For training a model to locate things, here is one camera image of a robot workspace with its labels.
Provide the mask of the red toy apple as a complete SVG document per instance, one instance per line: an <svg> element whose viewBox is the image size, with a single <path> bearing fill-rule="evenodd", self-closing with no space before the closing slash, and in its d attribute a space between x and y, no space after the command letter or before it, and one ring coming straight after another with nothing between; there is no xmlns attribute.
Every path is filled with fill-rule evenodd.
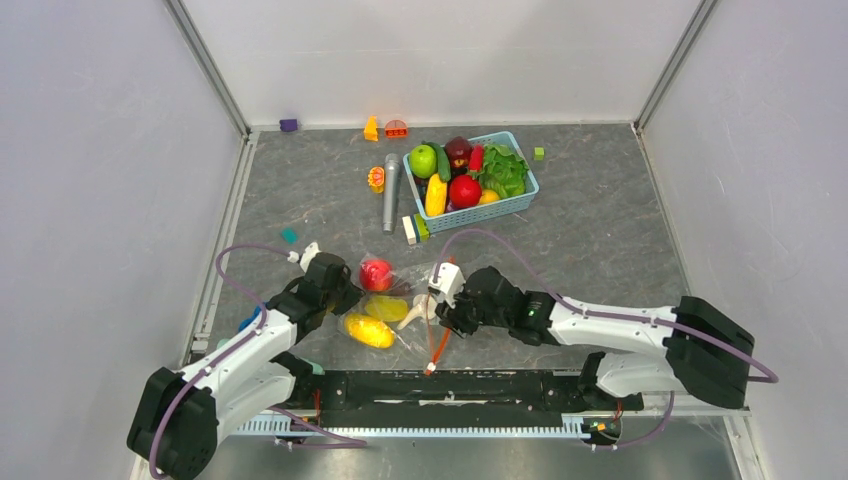
<svg viewBox="0 0 848 480"><path fill-rule="evenodd" d="M366 291L386 292L394 283L393 266L381 258L365 259L360 264L359 281Z"/></svg>

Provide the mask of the yellow toy mango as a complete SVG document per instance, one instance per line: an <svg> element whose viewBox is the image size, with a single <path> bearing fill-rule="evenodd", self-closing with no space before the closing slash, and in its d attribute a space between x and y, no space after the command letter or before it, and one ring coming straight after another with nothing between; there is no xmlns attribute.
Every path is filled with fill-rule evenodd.
<svg viewBox="0 0 848 480"><path fill-rule="evenodd" d="M376 349L390 348L395 341L394 331L383 321L364 314L351 313L343 319L344 331L352 339Z"/></svg>

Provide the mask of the yellow-green toy fruit slice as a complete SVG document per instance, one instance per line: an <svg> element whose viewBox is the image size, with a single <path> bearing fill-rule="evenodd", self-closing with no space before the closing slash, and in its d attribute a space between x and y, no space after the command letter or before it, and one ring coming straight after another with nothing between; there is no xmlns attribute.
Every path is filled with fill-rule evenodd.
<svg viewBox="0 0 848 480"><path fill-rule="evenodd" d="M374 295L365 303L366 314L385 323L400 322L409 310L406 300L399 297Z"/></svg>

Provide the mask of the clear zip top bag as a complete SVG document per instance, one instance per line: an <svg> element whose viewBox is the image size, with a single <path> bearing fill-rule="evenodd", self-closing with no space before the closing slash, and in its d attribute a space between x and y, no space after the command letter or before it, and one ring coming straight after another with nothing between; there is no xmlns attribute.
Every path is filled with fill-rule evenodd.
<svg viewBox="0 0 848 480"><path fill-rule="evenodd" d="M338 320L340 333L372 351L417 350L426 358L423 372L434 374L450 332L437 332L438 301L428 289L433 270L431 263L399 267L364 254L353 271L354 285L364 295Z"/></svg>

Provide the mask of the white toy garlic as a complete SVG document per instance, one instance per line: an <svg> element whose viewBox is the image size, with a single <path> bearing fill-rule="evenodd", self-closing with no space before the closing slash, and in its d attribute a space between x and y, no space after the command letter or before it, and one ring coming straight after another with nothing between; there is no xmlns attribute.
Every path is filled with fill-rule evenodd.
<svg viewBox="0 0 848 480"><path fill-rule="evenodd" d="M438 323L436 308L437 300L431 294L419 294L413 299L413 305L406 316L397 324L398 330L403 330L414 320L423 320L427 325Z"/></svg>

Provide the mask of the red toy tomato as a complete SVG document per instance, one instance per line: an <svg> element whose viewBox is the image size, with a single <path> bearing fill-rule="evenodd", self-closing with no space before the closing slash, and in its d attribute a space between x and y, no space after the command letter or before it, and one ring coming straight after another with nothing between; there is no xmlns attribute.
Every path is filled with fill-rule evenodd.
<svg viewBox="0 0 848 480"><path fill-rule="evenodd" d="M476 179L463 174L455 177L449 185L449 203L455 210L472 208L478 205L483 189Z"/></svg>

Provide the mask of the green toy cucumber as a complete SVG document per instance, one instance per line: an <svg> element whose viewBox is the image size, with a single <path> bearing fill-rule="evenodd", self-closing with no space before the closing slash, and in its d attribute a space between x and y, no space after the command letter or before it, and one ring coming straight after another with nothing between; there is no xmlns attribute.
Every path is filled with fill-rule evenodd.
<svg viewBox="0 0 848 480"><path fill-rule="evenodd" d="M449 157L442 145L434 142L423 142L423 145L429 146L436 154L436 174L443 183L449 183L452 178L452 171Z"/></svg>

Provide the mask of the red toy chili pepper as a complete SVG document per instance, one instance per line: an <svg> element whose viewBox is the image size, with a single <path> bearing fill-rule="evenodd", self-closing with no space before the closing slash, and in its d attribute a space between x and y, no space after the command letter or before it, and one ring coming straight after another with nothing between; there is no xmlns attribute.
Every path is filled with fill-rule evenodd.
<svg viewBox="0 0 848 480"><path fill-rule="evenodd" d="M484 163L485 148L483 145L474 145L470 154L468 172L477 175L482 171Z"/></svg>

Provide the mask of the dark red toy peach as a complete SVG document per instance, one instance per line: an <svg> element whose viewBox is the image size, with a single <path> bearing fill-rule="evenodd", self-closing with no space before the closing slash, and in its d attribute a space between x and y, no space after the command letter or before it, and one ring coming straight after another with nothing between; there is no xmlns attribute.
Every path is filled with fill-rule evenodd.
<svg viewBox="0 0 848 480"><path fill-rule="evenodd" d="M453 170L468 167L473 146L466 138L462 136L452 138L444 145L444 150Z"/></svg>

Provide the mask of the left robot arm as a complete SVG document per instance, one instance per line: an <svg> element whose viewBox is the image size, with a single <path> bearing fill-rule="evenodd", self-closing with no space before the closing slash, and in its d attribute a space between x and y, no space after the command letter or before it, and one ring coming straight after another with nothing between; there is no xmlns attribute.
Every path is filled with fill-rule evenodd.
<svg viewBox="0 0 848 480"><path fill-rule="evenodd" d="M342 315L364 295L341 257L312 243L287 259L301 276L267 301L223 346L178 370L162 367L146 381L127 436L154 479L194 479L237 428L283 402L313 400L318 372L291 348L327 314Z"/></svg>

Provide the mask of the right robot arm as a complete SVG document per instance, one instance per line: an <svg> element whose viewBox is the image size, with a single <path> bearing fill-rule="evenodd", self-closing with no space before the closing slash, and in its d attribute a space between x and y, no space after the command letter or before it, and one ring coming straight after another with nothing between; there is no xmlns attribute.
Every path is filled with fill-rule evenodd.
<svg viewBox="0 0 848 480"><path fill-rule="evenodd" d="M437 267L428 289L442 326L461 337L502 328L532 346L598 347L577 382L580 400L602 408L614 398L686 392L724 409L740 409L752 382L754 337L704 299L676 306L626 308L523 291L497 269L470 276L451 263Z"/></svg>

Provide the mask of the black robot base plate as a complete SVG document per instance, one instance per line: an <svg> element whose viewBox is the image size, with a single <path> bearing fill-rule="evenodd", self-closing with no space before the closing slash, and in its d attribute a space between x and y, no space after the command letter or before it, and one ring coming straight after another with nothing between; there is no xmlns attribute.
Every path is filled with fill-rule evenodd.
<svg viewBox="0 0 848 480"><path fill-rule="evenodd" d="M279 406L313 411L323 428L555 427L564 414L641 411L641 394L617 399L589 373L555 370L326 370L309 373L290 354L290 396Z"/></svg>

